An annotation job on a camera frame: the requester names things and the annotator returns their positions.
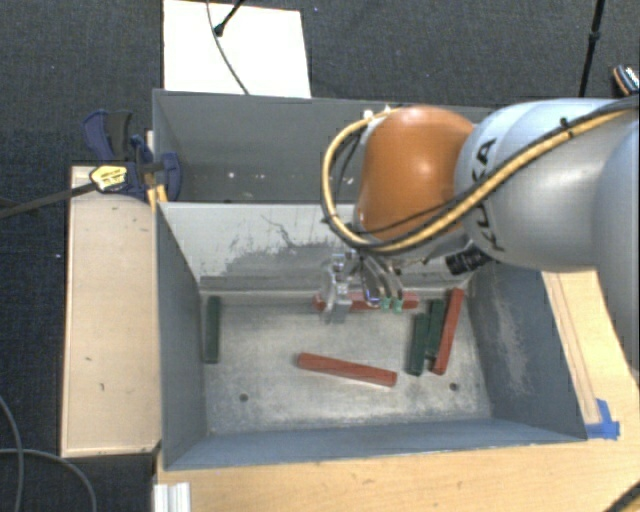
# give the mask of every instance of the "wooden panel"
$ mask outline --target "wooden panel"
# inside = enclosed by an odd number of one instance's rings
[[[73,185],[89,168],[73,170]],[[152,450],[160,439],[153,218],[141,201],[71,201],[61,453]]]

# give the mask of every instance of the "black cable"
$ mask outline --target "black cable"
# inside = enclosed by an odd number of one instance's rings
[[[593,11],[593,20],[591,21],[591,32],[589,33],[589,46],[587,47],[587,56],[584,59],[584,67],[582,68],[582,80],[580,81],[579,98],[584,98],[587,92],[587,82],[589,81],[589,73],[591,72],[591,63],[593,62],[593,54],[596,50],[596,43],[600,39],[600,22],[602,21],[602,13],[604,11],[605,0],[597,0],[596,7]]]
[[[242,83],[242,80],[240,80],[240,77],[236,73],[235,69],[233,69],[233,66],[231,65],[231,62],[229,62],[229,59],[227,58],[227,54],[224,52],[224,49],[222,48],[222,45],[220,44],[220,41],[218,40],[218,34],[216,34],[216,29],[213,26],[213,21],[211,20],[211,11],[210,11],[209,0],[205,0],[205,2],[207,4],[207,18],[209,19],[209,28],[211,29],[211,35],[213,36],[213,40],[216,43],[216,46],[218,47],[218,51],[220,52],[220,56],[222,57],[222,60],[226,64],[227,69],[229,70],[229,72],[231,73],[233,78],[235,79],[236,83],[240,86],[240,89],[242,89],[242,92],[244,94],[246,94],[247,96],[250,96],[249,91],[247,90],[247,88]]]
[[[13,432],[13,442],[16,445],[15,453],[18,455],[18,484],[16,486],[16,501],[13,510],[14,512],[20,512],[20,507],[22,506],[22,493],[24,491],[24,448],[22,447],[22,439],[20,438],[18,424],[16,423],[13,414],[11,414],[11,409],[9,409],[9,406],[1,396],[0,408],[9,422],[11,432]]]
[[[91,182],[76,188],[56,192],[55,194],[41,197],[40,199],[34,199],[33,201],[22,203],[18,206],[13,206],[12,208],[6,208],[0,211],[0,220],[6,219],[8,217],[13,217],[14,215],[18,215],[20,213],[37,210],[38,208],[57,203],[58,201],[65,201],[67,199],[71,199],[72,197],[78,197],[83,194],[93,192],[94,190],[96,190],[96,186],[93,182]]]
[[[606,512],[624,512],[627,506],[638,496],[640,496],[640,481],[636,482],[635,485],[627,489],[627,491],[625,491],[622,496],[620,496],[615,502],[611,504]]]
[[[17,451],[18,450],[16,450],[15,448],[4,448],[0,450],[0,455],[14,455],[17,453]],[[29,448],[24,448],[22,452],[24,453],[24,455],[31,455],[32,457],[39,457],[41,459],[51,460],[67,468],[69,471],[71,471],[74,475],[78,477],[78,479],[82,482],[85,489],[87,490],[87,493],[89,494],[89,499],[91,500],[92,512],[98,512],[98,500],[96,498],[96,492],[93,489],[91,482],[87,478],[87,475],[85,475],[78,466],[76,466],[75,464],[72,464],[66,459],[63,459],[62,457],[58,457],[57,455],[54,455],[53,453],[43,452],[40,450],[32,450]]]
[[[440,210],[440,212],[436,213],[433,217],[430,217],[423,224],[413,228],[412,230],[408,231],[407,233],[404,233],[402,235],[398,235],[397,237],[394,237],[394,238],[391,238],[389,240],[385,240],[383,242],[380,242],[379,246],[381,246],[381,247],[388,246],[388,245],[391,245],[392,243],[396,243],[396,242],[405,240],[405,239],[407,239],[407,238],[419,233],[420,231],[422,231],[423,229],[427,228],[431,224],[437,222],[442,217],[444,217],[451,209],[455,208],[460,202],[464,201],[469,195],[471,195],[478,188],[480,188],[493,175],[495,175],[501,169],[503,169],[504,167],[509,165],[513,160],[517,159],[518,157],[520,157],[520,155],[526,153],[530,149],[532,149],[532,148],[534,148],[536,146],[539,146],[540,144],[546,142],[550,138],[555,137],[556,135],[559,135],[560,133],[565,132],[565,131],[571,133],[571,129],[572,128],[574,128],[574,127],[576,127],[576,126],[578,126],[578,125],[580,125],[582,123],[586,123],[588,121],[596,119],[598,117],[605,116],[605,115],[608,115],[608,114],[612,114],[614,112],[637,109],[638,108],[638,104],[639,104],[638,96],[629,96],[629,97],[623,98],[621,100],[614,101],[612,103],[607,103],[606,105],[603,105],[602,107],[600,107],[600,108],[598,108],[596,110],[593,110],[593,111],[591,111],[591,112],[589,112],[589,113],[587,113],[587,114],[585,114],[583,116],[580,116],[580,117],[574,119],[573,121],[567,121],[566,119],[562,119],[560,121],[560,126],[558,126],[557,128],[554,128],[553,130],[550,130],[550,131],[542,134],[540,137],[534,139],[532,142],[530,142],[526,146],[520,148],[515,153],[512,153],[509,157],[507,157],[505,160],[500,162],[498,165],[496,165],[489,172],[485,173],[480,179],[478,179],[468,189],[462,191],[456,197],[454,197],[453,199],[447,201],[446,205]],[[539,157],[535,157],[530,162],[528,162],[527,165],[530,165],[531,163],[533,163],[538,158]],[[498,186],[495,190],[493,190],[491,192],[491,194],[495,193],[495,191],[498,190],[500,188],[500,186]],[[438,236],[443,231],[449,229],[450,227],[451,226],[443,227],[439,232],[435,233],[431,238],[423,240],[420,244],[416,245],[416,247],[418,247],[419,245],[424,245],[428,241],[432,240],[434,237]],[[400,253],[400,252],[404,252],[405,250],[406,249],[401,249],[399,251],[389,251],[389,252],[385,252],[385,254],[393,255],[393,254],[397,254],[397,253]]]
[[[460,193],[456,197],[454,197],[453,199],[456,199],[456,198],[460,198],[461,199],[462,195],[463,195],[463,193]],[[439,210],[440,208],[444,208],[445,206],[447,206],[449,204],[450,201],[437,204],[437,205],[432,206],[430,208],[427,208],[425,210],[421,210],[421,211],[419,211],[417,213],[414,213],[413,215],[410,215],[409,217],[405,217],[404,219],[397,220],[395,222],[392,222],[391,224],[387,224],[386,226],[382,226],[381,228],[372,229],[371,231],[354,231],[354,233],[356,235],[375,235],[377,233],[382,233],[383,231],[388,231],[390,229],[397,228],[398,226],[402,226],[403,224],[406,224],[407,222],[411,222],[412,220],[417,219],[419,217],[422,217],[423,215],[427,215],[428,213],[433,213],[436,210]]]
[[[0,206],[4,208],[13,208],[14,206],[18,206],[20,203],[17,201],[12,201],[11,199],[5,199],[4,197],[0,197]]]
[[[22,446],[22,439],[20,437],[20,431],[18,430],[18,425],[16,423],[13,414],[11,414],[11,410],[9,406],[4,401],[4,399],[0,396],[0,409],[4,412],[7,421],[9,422],[9,426],[11,427],[11,431],[13,432],[15,448],[3,448],[0,449],[0,455],[17,455],[18,456],[18,484],[16,488],[16,501],[14,506],[15,512],[20,512],[20,508],[22,506],[22,494],[24,491],[24,456],[30,455],[32,457],[40,457],[42,459],[52,460],[58,464],[61,464],[69,471],[74,473],[82,482],[82,484],[87,489],[89,493],[89,497],[91,499],[91,510],[92,512],[98,511],[98,500],[96,499],[96,493],[91,485],[91,482],[87,478],[87,476],[78,468],[76,465],[72,464],[68,460],[63,459],[62,457],[58,457],[52,453],[43,452],[41,450],[31,450],[28,448],[24,448]]]
[[[218,25],[216,25],[216,27],[213,29],[216,33],[216,35],[218,37],[222,37],[222,35],[224,34],[224,28],[227,26],[227,23],[229,23],[229,20],[231,18],[233,18],[233,15],[236,13],[236,11],[238,9],[240,9],[240,6],[245,2],[245,0],[237,0],[237,2],[235,3],[235,5],[233,6],[233,8],[231,9],[231,11],[229,12],[229,14],[227,14],[227,16],[225,17],[224,20],[222,20],[222,23],[219,23]]]
[[[333,155],[333,161],[331,165],[336,165],[336,163],[340,160],[340,157],[342,156],[342,153],[344,153],[346,151],[347,148],[351,148],[353,150],[353,146],[352,144],[356,141],[356,139],[360,140],[360,136],[361,134],[364,132],[364,128],[361,128],[360,130],[354,132],[354,133],[350,133],[349,135],[347,135],[345,137],[345,139],[340,143],[340,145],[336,148],[336,151]],[[337,184],[334,185],[334,200],[335,200],[335,188],[337,187]]]

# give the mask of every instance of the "gray carpet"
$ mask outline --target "gray carpet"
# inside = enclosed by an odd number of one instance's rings
[[[248,2],[302,11],[314,96],[477,106],[575,96],[593,4]],[[638,65],[638,21],[640,2],[607,3],[588,96],[609,95],[611,66]],[[64,188],[69,165],[91,157],[78,127],[97,108],[134,111],[134,131],[151,126],[161,30],[160,0],[2,0],[0,196],[25,201]],[[25,446],[54,452],[65,257],[63,204],[0,221],[0,394]],[[0,447],[12,443],[0,418]],[[91,459],[82,467],[100,510],[149,509],[148,456]],[[0,458],[0,511],[12,510],[15,481],[15,459]],[[23,510],[87,504],[62,468],[27,461]]]

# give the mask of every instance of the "yellow cable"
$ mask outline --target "yellow cable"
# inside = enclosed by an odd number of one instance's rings
[[[366,238],[362,238],[356,235],[342,222],[342,219],[340,219],[340,217],[338,216],[336,205],[333,202],[333,196],[331,194],[331,183],[329,179],[331,175],[331,166],[333,164],[333,156],[336,150],[338,149],[338,147],[340,146],[340,144],[342,144],[342,142],[353,132],[359,130],[360,128],[364,128],[365,126],[367,126],[369,123],[371,123],[376,119],[387,117],[389,114],[393,112],[397,112],[398,110],[400,109],[396,108],[396,109],[385,110],[382,112],[378,112],[373,116],[367,117],[365,119],[360,119],[359,121],[351,123],[349,126],[344,128],[340,133],[338,133],[338,135],[336,135],[335,139],[333,139],[331,141],[331,144],[329,144],[329,147],[327,148],[327,151],[325,152],[325,155],[324,155],[324,160],[322,162],[321,184],[322,184],[322,197],[327,209],[327,213],[329,217],[333,217],[333,222],[335,227],[342,234],[344,234],[347,238],[352,239],[359,244],[368,244],[370,243],[370,240],[367,240]]]
[[[542,141],[540,144],[528,149],[523,154],[519,155],[517,158],[509,162],[506,166],[496,172],[493,176],[491,176],[485,183],[483,183],[478,189],[476,189],[473,193],[471,193],[467,198],[465,198],[462,202],[452,208],[449,212],[447,212],[442,218],[438,219],[438,221],[433,224],[425,227],[423,230],[415,233],[414,235],[406,238],[405,240],[401,240],[399,242],[390,244],[388,246],[382,247],[372,247],[373,242],[369,239],[362,238],[361,236],[352,232],[338,217],[338,213],[335,208],[335,204],[333,202],[333,197],[331,196],[331,188],[329,184],[331,163],[333,160],[333,155],[337,149],[337,147],[342,143],[342,141],[348,137],[351,133],[356,130],[359,130],[363,126],[369,124],[373,119],[377,119],[380,117],[385,117],[391,112],[380,112],[369,119],[363,119],[360,121],[356,121],[351,125],[347,126],[344,130],[342,130],[338,136],[332,141],[327,148],[327,152],[325,154],[325,158],[323,161],[322,167],[322,195],[323,200],[325,202],[327,212],[331,217],[333,217],[334,226],[349,240],[363,245],[365,247],[369,247],[371,251],[378,253],[387,253],[394,252],[402,249],[410,248],[413,245],[419,244],[431,238],[435,234],[439,233],[447,229],[454,222],[457,222],[462,216],[466,215],[471,209],[476,207],[480,202],[482,202],[491,192],[493,192],[498,186],[500,186],[503,182],[505,182],[508,178],[510,178],[513,174],[515,174],[518,170],[525,167],[531,161],[536,158],[548,153],[552,149],[557,146],[569,141],[575,136],[581,135],[589,130],[593,130],[598,126],[611,121],[612,119],[624,114],[626,111],[613,112],[611,114],[605,114],[589,121],[585,121],[572,127],[567,131],[563,131],[545,141]]]

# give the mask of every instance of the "white plastic part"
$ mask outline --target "white plastic part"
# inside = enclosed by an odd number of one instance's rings
[[[191,486],[188,482],[153,486],[154,512],[191,512]]]
[[[210,10],[219,23],[229,5],[211,2]],[[311,97],[299,11],[243,6],[221,44],[251,94]],[[164,88],[242,93],[213,42],[203,2],[164,0]]]
[[[391,112],[391,107],[389,105],[386,105],[384,107],[384,111],[389,113]],[[362,119],[369,119],[371,117],[374,116],[374,112],[373,110],[365,110],[362,113]],[[367,141],[369,140],[369,137],[371,136],[371,134],[373,133],[373,131],[380,125],[380,123],[382,121],[384,121],[386,119],[385,117],[379,117],[378,119],[374,119],[373,121],[371,121],[367,127],[365,128],[364,132],[362,132],[362,135],[360,136],[360,145],[361,146],[366,146],[367,145]]]

